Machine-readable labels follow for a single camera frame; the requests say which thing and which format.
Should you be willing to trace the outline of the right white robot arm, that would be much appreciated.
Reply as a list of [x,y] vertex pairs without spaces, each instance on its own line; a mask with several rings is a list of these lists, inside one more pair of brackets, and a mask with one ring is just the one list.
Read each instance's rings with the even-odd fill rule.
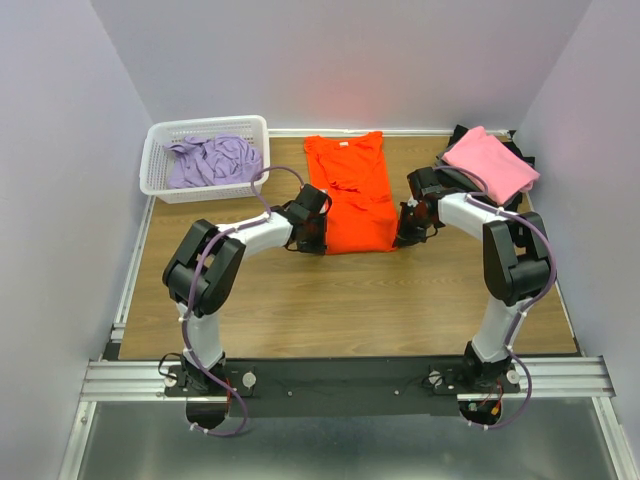
[[424,243],[429,229],[455,227],[482,243],[483,278],[489,300],[480,329],[448,376],[456,385],[480,392],[507,375],[513,343],[531,308],[546,296],[557,266],[544,222],[535,212],[519,214],[490,199],[488,183],[452,167],[476,183],[464,191],[441,182],[446,165],[407,175],[411,199],[401,204],[394,246]]

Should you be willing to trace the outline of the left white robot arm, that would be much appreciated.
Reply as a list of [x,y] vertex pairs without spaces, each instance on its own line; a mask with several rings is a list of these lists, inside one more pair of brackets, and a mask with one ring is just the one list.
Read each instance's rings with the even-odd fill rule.
[[242,263],[277,248],[324,254],[331,207],[326,191],[305,183],[293,200],[268,206],[256,217],[231,224],[214,225],[204,219],[192,224],[162,281],[179,312],[183,369],[197,393],[232,390],[224,376],[219,311]]

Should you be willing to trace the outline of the orange t-shirt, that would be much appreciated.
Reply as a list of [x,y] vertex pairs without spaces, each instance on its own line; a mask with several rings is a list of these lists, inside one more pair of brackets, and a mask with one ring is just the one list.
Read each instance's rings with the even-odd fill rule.
[[398,215],[383,146],[380,131],[304,140],[311,184],[332,201],[326,227],[329,255],[394,250]]

